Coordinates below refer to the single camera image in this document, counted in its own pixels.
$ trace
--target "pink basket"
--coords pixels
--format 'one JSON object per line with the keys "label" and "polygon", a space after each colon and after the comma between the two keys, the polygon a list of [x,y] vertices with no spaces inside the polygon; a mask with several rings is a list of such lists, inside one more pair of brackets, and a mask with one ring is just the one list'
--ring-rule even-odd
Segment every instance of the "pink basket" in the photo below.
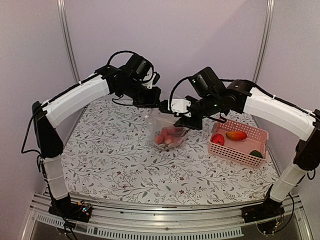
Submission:
{"label": "pink basket", "polygon": [[[226,133],[229,131],[245,132],[247,138],[241,141],[230,140],[226,137]],[[218,155],[252,168],[259,168],[261,163],[266,160],[267,140],[269,139],[267,131],[228,119],[226,123],[216,123],[212,135],[215,134],[224,136],[224,145],[221,146],[209,140],[208,152],[210,154]],[[249,155],[253,150],[259,151],[263,158]]]}

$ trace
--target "orange mango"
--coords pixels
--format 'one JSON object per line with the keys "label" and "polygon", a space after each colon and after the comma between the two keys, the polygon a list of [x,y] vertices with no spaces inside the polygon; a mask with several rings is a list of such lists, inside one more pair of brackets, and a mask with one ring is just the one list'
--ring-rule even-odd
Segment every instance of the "orange mango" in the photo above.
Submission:
{"label": "orange mango", "polygon": [[244,131],[228,131],[225,135],[233,141],[241,141],[247,138],[247,134]]}

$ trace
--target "white arm segment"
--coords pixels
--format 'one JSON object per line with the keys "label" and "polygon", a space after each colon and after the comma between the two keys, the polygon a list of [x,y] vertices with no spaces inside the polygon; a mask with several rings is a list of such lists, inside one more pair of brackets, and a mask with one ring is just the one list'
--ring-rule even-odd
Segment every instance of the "white arm segment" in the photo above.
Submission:
{"label": "white arm segment", "polygon": [[61,155],[53,158],[47,157],[42,161],[46,173],[46,180],[54,199],[60,200],[68,196],[61,165]]}
{"label": "white arm segment", "polygon": [[315,128],[314,117],[265,95],[256,87],[253,87],[250,93],[252,96],[246,98],[244,113],[274,123],[297,135],[302,141],[310,137]]}
{"label": "white arm segment", "polygon": [[45,116],[53,128],[59,126],[67,117],[92,101],[110,93],[107,81],[101,77],[98,75],[75,87],[43,108],[43,111],[47,111]]}
{"label": "white arm segment", "polygon": [[298,165],[290,163],[272,186],[270,198],[281,203],[307,172]]}

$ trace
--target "table surface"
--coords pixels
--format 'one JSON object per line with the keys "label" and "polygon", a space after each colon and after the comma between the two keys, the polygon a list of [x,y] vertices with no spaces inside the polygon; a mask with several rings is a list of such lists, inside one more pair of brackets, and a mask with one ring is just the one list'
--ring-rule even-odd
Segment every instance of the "table surface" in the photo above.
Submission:
{"label": "table surface", "polygon": [[[211,205],[257,201],[278,179],[269,155],[254,169],[208,153],[213,121],[189,132],[183,146],[149,143],[149,109],[97,100],[86,109],[62,155],[71,193],[135,203]],[[250,115],[229,119],[256,126]]]}

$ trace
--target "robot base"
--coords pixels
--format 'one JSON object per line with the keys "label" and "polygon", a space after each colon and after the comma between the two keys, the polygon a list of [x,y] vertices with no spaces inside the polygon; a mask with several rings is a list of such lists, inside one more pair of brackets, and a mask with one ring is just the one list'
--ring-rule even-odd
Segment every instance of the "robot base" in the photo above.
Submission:
{"label": "robot base", "polygon": [[83,205],[77,203],[72,203],[70,195],[68,194],[68,196],[60,200],[51,198],[51,205],[48,212],[63,219],[88,223],[92,213],[92,206],[90,203],[82,206]]}
{"label": "robot base", "polygon": [[271,188],[272,185],[266,193],[263,203],[245,206],[241,209],[241,216],[245,223],[274,218],[285,213],[282,202],[276,202],[270,198]]}

